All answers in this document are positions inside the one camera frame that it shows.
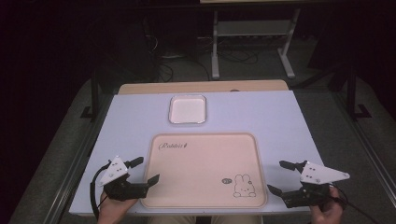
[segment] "wooden board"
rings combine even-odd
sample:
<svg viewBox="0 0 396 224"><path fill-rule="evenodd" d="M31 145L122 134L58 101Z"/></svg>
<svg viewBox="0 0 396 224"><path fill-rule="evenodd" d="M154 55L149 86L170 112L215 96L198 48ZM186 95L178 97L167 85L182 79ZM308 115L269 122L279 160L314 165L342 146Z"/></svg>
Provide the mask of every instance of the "wooden board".
<svg viewBox="0 0 396 224"><path fill-rule="evenodd" d="M238 80L207 82L172 82L124 84L119 94L157 94L176 92L214 92L214 91L288 91L284 80Z"/></svg>
<svg viewBox="0 0 396 224"><path fill-rule="evenodd" d="M251 3L251 2L283 2L288 0L200 0L204 3Z"/></svg>

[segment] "human hand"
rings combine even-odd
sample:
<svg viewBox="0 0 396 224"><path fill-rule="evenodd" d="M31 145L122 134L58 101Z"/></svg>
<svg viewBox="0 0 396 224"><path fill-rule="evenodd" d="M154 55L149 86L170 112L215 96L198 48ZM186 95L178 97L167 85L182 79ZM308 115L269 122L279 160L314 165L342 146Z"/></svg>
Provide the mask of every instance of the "human hand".
<svg viewBox="0 0 396 224"><path fill-rule="evenodd" d="M330 187L330 196L339 198L338 190ZM311 209L311 222L312 224L340 224L341 216L343 215L343 207L341 204L330 200L323 205L320 210L319 206L309 206Z"/></svg>
<svg viewBox="0 0 396 224"><path fill-rule="evenodd" d="M107 198L105 192L101 195L98 224L119 223L126 212L137 203L137 199L125 200L124 202Z"/></svg>

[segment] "metal stand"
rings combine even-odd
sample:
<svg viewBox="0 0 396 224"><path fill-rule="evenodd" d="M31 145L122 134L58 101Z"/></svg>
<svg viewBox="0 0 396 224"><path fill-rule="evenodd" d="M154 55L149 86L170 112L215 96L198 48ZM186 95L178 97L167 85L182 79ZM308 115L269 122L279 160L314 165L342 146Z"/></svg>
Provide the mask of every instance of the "metal stand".
<svg viewBox="0 0 396 224"><path fill-rule="evenodd" d="M285 35L287 37L283 48L278 49L280 60L288 78L295 78L287 56L300 9L294 10L291 20L279 21L219 21L218 12L213 20L213 50L212 50L212 78L219 79L218 36L237 35Z"/></svg>
<svg viewBox="0 0 396 224"><path fill-rule="evenodd" d="M279 57L280 57L280 61L282 62L283 67L285 68L285 72L286 72L286 75L288 76L288 78L296 77L294 75L293 69L291 68L288 56L286 54L288 53L289 45L290 45L291 39L293 38L294 29L296 27L297 19L298 19L299 15L300 15L300 9L297 8L294 10L294 15L290 22L286 43L282 49L277 50L277 53L279 54Z"/></svg>
<svg viewBox="0 0 396 224"><path fill-rule="evenodd" d="M82 111L81 118L82 119L91 119L91 122L94 122L99 113L99 88L98 81L96 77L96 71L93 71L91 77L91 98L92 98L92 106L85 106L84 111Z"/></svg>
<svg viewBox="0 0 396 224"><path fill-rule="evenodd" d="M300 84L291 86L290 88L292 90L303 89L320 80L321 78L326 77L329 74L334 74L332 80L329 83L330 91L340 91L343 88L345 82L347 82L346 112L348 113L348 115L353 120L357 120L357 118L370 118L371 115L364 105L358 105L359 109L361 110L360 113L355 112L356 72L353 66L349 63L336 63L335 65L322 71L321 73L318 73L317 75L307 79Z"/></svg>

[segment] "black cable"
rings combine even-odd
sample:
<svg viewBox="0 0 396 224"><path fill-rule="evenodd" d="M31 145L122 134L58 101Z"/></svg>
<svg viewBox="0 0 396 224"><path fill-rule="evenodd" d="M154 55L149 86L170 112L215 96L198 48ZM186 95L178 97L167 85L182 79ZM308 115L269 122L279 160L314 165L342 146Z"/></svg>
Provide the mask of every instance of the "black cable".
<svg viewBox="0 0 396 224"><path fill-rule="evenodd" d="M204 53L204 52L209 52L213 47L213 37L210 36L204 36L201 38L198 38L197 41L197 52L198 53Z"/></svg>
<svg viewBox="0 0 396 224"><path fill-rule="evenodd" d="M98 172L96 172L95 176L92 179L92 182L90 184L90 199L91 199L91 207L92 207L92 211L93 214L96 217L96 220L99 218L99 208L96 205L96 196L95 196L95 182L96 182L96 178L99 176L100 173L102 173L102 171L104 171L105 169L108 168L108 166L111 164L111 161L108 161L107 165L102 166Z"/></svg>
<svg viewBox="0 0 396 224"><path fill-rule="evenodd" d="M356 211L358 211L359 213L361 213L361 214L364 215L365 217L369 218L373 223L379 224L379 222L378 222L377 220L375 220L373 217L371 217L368 213L362 211L358 206L356 206L355 204L351 203L351 202L348 200L347 195L346 195L340 188L338 188L338 187L335 186L335 185L331 185L331 186L337 188L337 189L343 194L343 196L345 197L345 199L343 199L343 198L335 198L335 197L332 197L332 196L330 196L330 195L328 196L329 198L331 198L332 200L334 200L336 203L341 204L341 206L343 206L343 207L345 207L346 205L349 205L349 206L353 207Z"/></svg>
<svg viewBox="0 0 396 224"><path fill-rule="evenodd" d="M166 67L167 69L169 69L170 72L164 71L164 70L161 68L161 66ZM172 80L173 80L174 71L173 71L173 69L172 69L169 65L166 65L166 64L163 64L163 63L162 63L162 64L159 65L159 68L160 68L161 72L163 72L164 74L166 74L166 75L169 76L168 79L164 79L164 78L163 78L163 75L160 73L159 77L161 78L161 80L162 80L163 82L169 82L169 81L172 81Z"/></svg>
<svg viewBox="0 0 396 224"><path fill-rule="evenodd" d="M140 74L137 74L133 71L131 71L129 68L125 67L124 65L122 65L119 61L117 61L110 53L108 53L102 46L100 46L95 39L93 38L91 32L92 30L95 28L94 26L103 18L100 17L97 20L95 20L93 23L90 24L91 28L87 28L87 37L88 40L96 47L96 49L98 49L107 59L109 59L111 62L113 62L122 72L124 72L125 74L132 74L135 78L135 82L147 82L150 81L147 77L142 76ZM154 50L158 47L158 39L153 36L153 38L155 39L156 43L153 47L153 49L149 50L148 53L149 55L154 58Z"/></svg>
<svg viewBox="0 0 396 224"><path fill-rule="evenodd" d="M200 63L200 62L198 62L196 60L193 60L193 59L190 59L190 58L167 59L167 62L163 62L162 65L165 65L165 63L174 63L174 62L179 62L179 61L188 61L188 62L192 62L192 63L197 63L198 65L200 65L201 67L204 68L207 80L210 81L210 75L209 75L209 72L207 71L206 67L202 63Z"/></svg>
<svg viewBox="0 0 396 224"><path fill-rule="evenodd" d="M99 204L97 205L98 208L99 208L100 205L102 205L102 203L107 199L107 197L108 197L108 196L106 195L106 197L105 197L102 201L99 202Z"/></svg>
<svg viewBox="0 0 396 224"><path fill-rule="evenodd" d="M231 63L255 64L255 63L257 63L259 61L258 53L252 52L252 54L250 55L249 53L247 53L244 50L239 51L239 52L242 52L242 53L246 54L247 57L246 58L238 58L238 57L234 56L232 52L226 54L225 51L223 51L223 50L219 51L218 55L220 56L221 59L223 59L225 61L228 61L228 62L231 62ZM250 60L252 58L254 59L254 61L253 62L248 62L248 60Z"/></svg>

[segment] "dark background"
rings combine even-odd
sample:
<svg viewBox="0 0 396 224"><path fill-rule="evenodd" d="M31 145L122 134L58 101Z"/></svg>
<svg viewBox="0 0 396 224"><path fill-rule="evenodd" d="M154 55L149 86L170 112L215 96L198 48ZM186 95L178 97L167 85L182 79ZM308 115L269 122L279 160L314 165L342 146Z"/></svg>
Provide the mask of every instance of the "dark background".
<svg viewBox="0 0 396 224"><path fill-rule="evenodd" d="M67 108L93 70L105 74L101 85L109 92L123 82L155 81L155 58L147 53L143 17L98 17L78 10L95 2L2 2L1 223L12 215ZM394 118L395 9L384 2L303 8L295 34L319 38L311 66L353 64ZM211 19L199 20L207 18L207 12L202 13L157 13L149 24L162 42L179 43L180 50L193 55L195 37L210 34L202 27ZM182 36L181 42L175 41L177 36Z"/></svg>

